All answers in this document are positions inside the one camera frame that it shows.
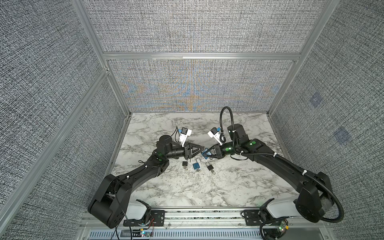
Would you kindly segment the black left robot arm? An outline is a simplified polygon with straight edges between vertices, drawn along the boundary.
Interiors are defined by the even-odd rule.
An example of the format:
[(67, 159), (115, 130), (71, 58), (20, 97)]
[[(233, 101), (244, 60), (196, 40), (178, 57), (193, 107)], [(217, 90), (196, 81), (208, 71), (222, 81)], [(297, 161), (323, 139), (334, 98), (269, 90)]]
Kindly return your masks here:
[(192, 159), (204, 150), (201, 145), (181, 145), (169, 135), (161, 136), (156, 149), (142, 166), (125, 174), (104, 177), (88, 206), (88, 212), (110, 229), (117, 227), (123, 219), (146, 226), (151, 221), (152, 207), (142, 200), (131, 202), (132, 192), (164, 173), (170, 159)]

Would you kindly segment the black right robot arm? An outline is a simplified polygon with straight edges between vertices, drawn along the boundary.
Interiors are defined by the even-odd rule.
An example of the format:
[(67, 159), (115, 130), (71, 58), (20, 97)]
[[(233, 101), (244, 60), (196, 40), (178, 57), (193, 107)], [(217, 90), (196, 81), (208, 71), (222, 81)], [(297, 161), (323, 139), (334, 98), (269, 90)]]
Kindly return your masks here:
[(281, 177), (299, 194), (288, 199), (270, 199), (260, 208), (263, 220), (303, 217), (309, 222), (336, 223), (344, 218), (344, 209), (332, 191), (330, 178), (323, 172), (314, 174), (290, 162), (258, 139), (249, 139), (244, 128), (235, 124), (228, 128), (231, 141), (222, 142), (221, 134), (212, 129), (209, 136), (218, 144), (203, 151), (205, 158), (222, 159), (238, 154), (243, 160), (256, 162)]

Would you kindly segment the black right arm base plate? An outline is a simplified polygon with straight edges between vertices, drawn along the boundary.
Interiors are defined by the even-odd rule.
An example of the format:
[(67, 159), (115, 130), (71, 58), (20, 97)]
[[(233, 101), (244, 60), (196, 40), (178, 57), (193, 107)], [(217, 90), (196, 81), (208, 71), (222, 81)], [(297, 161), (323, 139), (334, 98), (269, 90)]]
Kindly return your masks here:
[(254, 209), (254, 210), (243, 210), (241, 216), (244, 218), (247, 226), (260, 226), (262, 223), (267, 223), (266, 226), (279, 226), (282, 220), (278, 221), (266, 210)]

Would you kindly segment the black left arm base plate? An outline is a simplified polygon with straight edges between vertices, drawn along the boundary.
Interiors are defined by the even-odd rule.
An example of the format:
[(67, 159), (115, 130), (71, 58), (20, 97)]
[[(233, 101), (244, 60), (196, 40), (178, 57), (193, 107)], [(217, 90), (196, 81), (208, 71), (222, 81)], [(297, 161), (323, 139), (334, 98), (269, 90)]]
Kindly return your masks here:
[(144, 216), (139, 220), (124, 220), (123, 226), (140, 228), (149, 228), (150, 226), (163, 227), (165, 221), (165, 213), (166, 211), (164, 210), (151, 210), (146, 212)]

